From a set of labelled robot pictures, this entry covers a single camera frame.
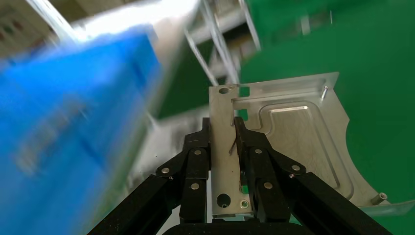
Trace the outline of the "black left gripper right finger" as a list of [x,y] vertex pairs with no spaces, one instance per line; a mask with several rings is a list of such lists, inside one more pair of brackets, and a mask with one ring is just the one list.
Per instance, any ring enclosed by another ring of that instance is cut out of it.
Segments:
[[258,231],[267,235],[387,235],[389,231],[306,167],[234,118],[236,147]]

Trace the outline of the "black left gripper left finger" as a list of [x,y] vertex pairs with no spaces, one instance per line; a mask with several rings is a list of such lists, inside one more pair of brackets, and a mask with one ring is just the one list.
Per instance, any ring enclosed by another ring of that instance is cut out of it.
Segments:
[[91,235],[155,235],[180,207],[180,223],[166,235],[184,235],[183,226],[207,222],[207,180],[210,169],[210,120],[184,138],[182,151],[160,165],[103,218]]

